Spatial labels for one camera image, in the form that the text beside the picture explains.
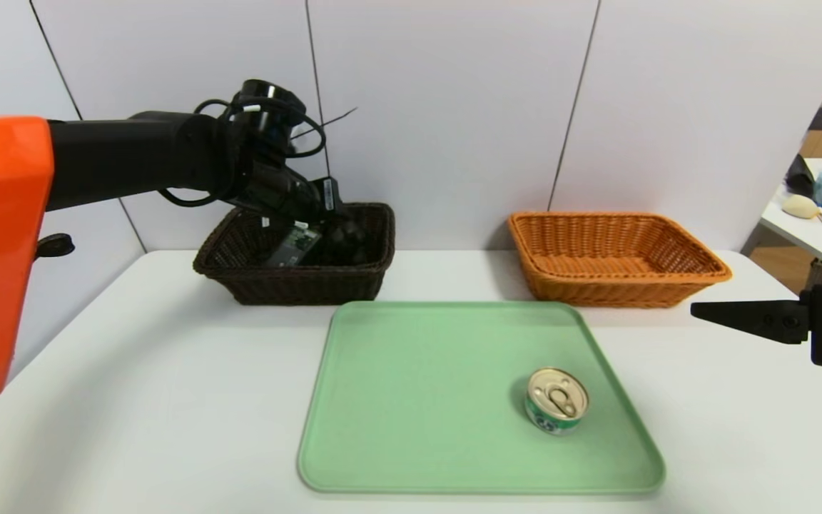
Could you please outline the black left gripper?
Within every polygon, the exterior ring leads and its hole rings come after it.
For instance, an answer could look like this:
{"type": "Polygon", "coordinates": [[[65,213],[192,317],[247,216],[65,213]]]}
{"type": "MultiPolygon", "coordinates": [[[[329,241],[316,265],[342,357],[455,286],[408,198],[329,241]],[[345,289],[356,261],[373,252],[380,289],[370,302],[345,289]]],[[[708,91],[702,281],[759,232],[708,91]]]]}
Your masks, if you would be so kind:
{"type": "Polygon", "coordinates": [[[249,179],[252,205],[278,224],[310,225],[330,219],[330,263],[362,266],[366,262],[366,233],[343,208],[333,178],[306,179],[288,166],[254,163],[249,179]]]}

